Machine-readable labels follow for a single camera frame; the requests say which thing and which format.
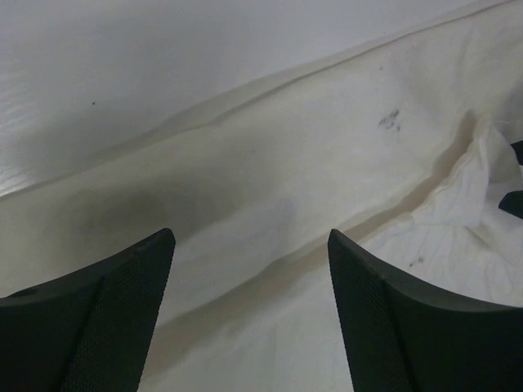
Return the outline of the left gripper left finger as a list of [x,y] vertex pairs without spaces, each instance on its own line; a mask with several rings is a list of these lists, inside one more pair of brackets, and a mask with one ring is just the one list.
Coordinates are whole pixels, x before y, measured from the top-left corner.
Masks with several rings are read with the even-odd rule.
[[176,240],[161,229],[1,299],[3,391],[136,391]]

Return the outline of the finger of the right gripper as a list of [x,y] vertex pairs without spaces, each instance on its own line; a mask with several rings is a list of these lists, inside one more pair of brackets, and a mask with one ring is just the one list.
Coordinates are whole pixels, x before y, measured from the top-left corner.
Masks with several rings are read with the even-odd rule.
[[512,216],[523,219],[523,191],[517,190],[505,194],[498,208]]
[[517,162],[520,166],[523,166],[523,140],[512,143],[511,147],[516,154]]

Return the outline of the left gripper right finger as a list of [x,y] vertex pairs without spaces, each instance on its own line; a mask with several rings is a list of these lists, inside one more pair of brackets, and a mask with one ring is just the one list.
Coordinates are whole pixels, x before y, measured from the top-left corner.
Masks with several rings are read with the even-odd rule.
[[521,390],[521,308],[427,283],[338,230],[328,254],[354,390]]

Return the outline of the white t shirt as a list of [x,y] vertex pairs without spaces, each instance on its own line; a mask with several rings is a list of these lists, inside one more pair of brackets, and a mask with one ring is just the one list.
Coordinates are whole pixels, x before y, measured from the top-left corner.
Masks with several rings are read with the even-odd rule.
[[522,304],[519,1],[4,1],[1,293],[169,228],[143,391],[349,391],[327,242]]

